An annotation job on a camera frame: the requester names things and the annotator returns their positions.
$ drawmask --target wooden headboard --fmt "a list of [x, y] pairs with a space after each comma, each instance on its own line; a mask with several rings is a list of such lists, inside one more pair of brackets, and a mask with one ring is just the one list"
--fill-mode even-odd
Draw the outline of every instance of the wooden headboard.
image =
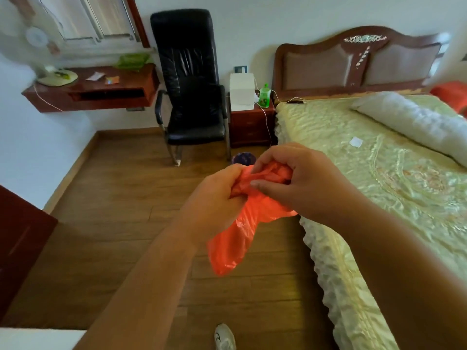
[[433, 76], [450, 35], [411, 37], [382, 26], [352, 28], [310, 44], [282, 44], [273, 90], [281, 101], [375, 91], [417, 91]]

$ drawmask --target bedspread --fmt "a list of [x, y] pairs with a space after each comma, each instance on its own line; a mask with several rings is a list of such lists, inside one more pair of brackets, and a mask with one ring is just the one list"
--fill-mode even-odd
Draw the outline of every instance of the bedspread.
[[[407, 96], [440, 114], [456, 115], [433, 96]], [[373, 202], [399, 216], [458, 276], [467, 280], [467, 170], [349, 109], [353, 98], [277, 106], [279, 143], [325, 152]], [[349, 144], [352, 137], [361, 147]], [[397, 349], [397, 344], [345, 241], [301, 218], [323, 302], [341, 349]]]

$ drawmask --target wooden door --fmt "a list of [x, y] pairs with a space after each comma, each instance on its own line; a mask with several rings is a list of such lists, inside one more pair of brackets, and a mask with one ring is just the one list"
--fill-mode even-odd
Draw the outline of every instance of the wooden door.
[[0, 186], [0, 319], [57, 222], [55, 217]]

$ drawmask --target white sneaker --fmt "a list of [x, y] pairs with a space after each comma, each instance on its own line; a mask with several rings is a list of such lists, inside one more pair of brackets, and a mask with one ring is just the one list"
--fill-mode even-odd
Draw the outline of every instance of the white sneaker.
[[237, 350], [235, 336], [227, 324], [219, 324], [214, 330], [214, 343], [216, 350]]

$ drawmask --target hand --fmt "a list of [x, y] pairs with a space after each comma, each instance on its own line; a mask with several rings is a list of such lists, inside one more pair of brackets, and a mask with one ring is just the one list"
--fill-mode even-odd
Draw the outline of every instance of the hand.
[[242, 211], [247, 197], [230, 198], [230, 191], [243, 168], [234, 164], [204, 178], [172, 221], [195, 247], [227, 229]]
[[323, 152], [294, 142], [273, 146], [256, 161], [252, 173], [272, 160], [293, 169], [290, 184], [253, 181], [251, 185], [310, 220], [336, 229], [357, 214], [359, 203], [367, 201]]

